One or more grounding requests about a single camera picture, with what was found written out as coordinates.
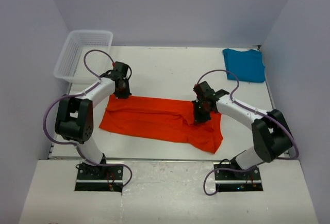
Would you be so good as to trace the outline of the orange t shirt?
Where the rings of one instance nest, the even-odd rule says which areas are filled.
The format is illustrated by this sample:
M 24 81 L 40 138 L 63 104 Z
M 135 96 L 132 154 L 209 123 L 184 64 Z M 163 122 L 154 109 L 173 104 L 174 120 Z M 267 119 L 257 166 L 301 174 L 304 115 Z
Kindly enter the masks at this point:
M 100 129 L 141 138 L 187 143 L 214 154 L 220 147 L 221 114 L 211 114 L 205 123 L 195 123 L 190 101 L 130 96 L 109 97 Z

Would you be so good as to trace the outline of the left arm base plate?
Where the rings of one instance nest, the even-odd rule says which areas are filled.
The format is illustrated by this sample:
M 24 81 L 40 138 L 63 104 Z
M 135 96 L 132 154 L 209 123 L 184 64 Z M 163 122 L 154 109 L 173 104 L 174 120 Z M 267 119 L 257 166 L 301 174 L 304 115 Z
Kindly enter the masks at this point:
M 99 167 L 80 163 L 76 169 L 75 191 L 122 193 L 123 166 Z

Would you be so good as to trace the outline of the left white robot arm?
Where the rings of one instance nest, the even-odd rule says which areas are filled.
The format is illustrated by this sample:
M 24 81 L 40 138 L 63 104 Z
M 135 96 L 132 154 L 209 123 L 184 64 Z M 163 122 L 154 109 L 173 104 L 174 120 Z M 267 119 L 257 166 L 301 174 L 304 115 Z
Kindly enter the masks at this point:
M 104 99 L 114 95 L 127 99 L 131 95 L 129 65 L 115 62 L 113 69 L 101 74 L 95 83 L 74 95 L 65 95 L 58 105 L 55 132 L 67 143 L 72 143 L 84 163 L 90 165 L 89 173 L 102 179 L 107 173 L 106 159 L 93 139 L 93 109 Z

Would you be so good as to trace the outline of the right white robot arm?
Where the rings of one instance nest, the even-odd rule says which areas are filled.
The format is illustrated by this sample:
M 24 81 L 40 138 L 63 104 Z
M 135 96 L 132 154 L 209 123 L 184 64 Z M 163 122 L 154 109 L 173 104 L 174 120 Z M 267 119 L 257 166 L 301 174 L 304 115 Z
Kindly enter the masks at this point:
M 194 123 L 208 122 L 211 114 L 220 113 L 252 131 L 253 146 L 230 160 L 229 171 L 235 179 L 243 178 L 257 165 L 270 163 L 294 147 L 293 136 L 279 110 L 259 110 L 245 105 L 223 89 L 214 91 L 206 81 L 196 84 L 193 91 L 196 94 L 192 102 Z

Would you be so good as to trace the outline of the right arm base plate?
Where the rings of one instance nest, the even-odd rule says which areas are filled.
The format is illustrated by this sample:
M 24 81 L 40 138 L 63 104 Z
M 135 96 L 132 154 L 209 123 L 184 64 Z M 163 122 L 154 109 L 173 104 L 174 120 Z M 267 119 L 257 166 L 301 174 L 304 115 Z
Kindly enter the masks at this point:
M 229 168 L 229 163 L 214 164 L 216 190 L 218 192 L 244 192 L 263 191 L 261 175 L 259 169 L 253 169 L 245 173 L 235 173 L 231 171 L 219 170 L 219 168 Z

